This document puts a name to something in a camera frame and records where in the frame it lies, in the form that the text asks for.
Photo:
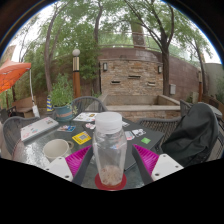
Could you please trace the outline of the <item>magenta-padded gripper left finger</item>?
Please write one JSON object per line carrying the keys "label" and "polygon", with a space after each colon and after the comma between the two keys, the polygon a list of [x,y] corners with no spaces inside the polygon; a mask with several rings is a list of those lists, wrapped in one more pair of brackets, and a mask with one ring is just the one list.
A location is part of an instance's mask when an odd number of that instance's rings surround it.
{"label": "magenta-padded gripper left finger", "polygon": [[92,156],[93,149],[89,145],[66,158],[56,158],[45,170],[76,185],[81,185]]}

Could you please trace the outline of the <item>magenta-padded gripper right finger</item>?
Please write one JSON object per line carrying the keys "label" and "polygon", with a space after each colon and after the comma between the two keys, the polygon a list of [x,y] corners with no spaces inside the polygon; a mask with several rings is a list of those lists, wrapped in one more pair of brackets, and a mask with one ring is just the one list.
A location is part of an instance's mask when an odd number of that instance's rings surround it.
{"label": "magenta-padded gripper right finger", "polygon": [[136,144],[132,145],[132,155],[145,185],[183,169],[183,166],[169,155],[158,155]]}

